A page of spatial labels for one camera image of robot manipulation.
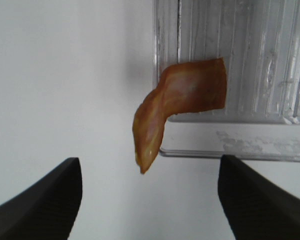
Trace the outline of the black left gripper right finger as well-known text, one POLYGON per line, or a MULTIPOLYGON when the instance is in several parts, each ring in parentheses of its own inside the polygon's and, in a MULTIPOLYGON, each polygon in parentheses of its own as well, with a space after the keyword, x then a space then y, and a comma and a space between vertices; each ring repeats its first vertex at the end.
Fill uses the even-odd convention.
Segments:
POLYGON ((217 193, 237 240, 300 240, 300 199, 234 155, 220 159, 217 193))

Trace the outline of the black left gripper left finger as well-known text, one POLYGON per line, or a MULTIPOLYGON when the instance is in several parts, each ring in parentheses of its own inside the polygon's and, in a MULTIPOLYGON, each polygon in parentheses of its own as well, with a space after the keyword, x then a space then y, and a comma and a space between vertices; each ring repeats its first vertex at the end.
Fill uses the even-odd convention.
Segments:
POLYGON ((70 157, 0 205, 0 240, 66 240, 81 201, 80 160, 70 157))

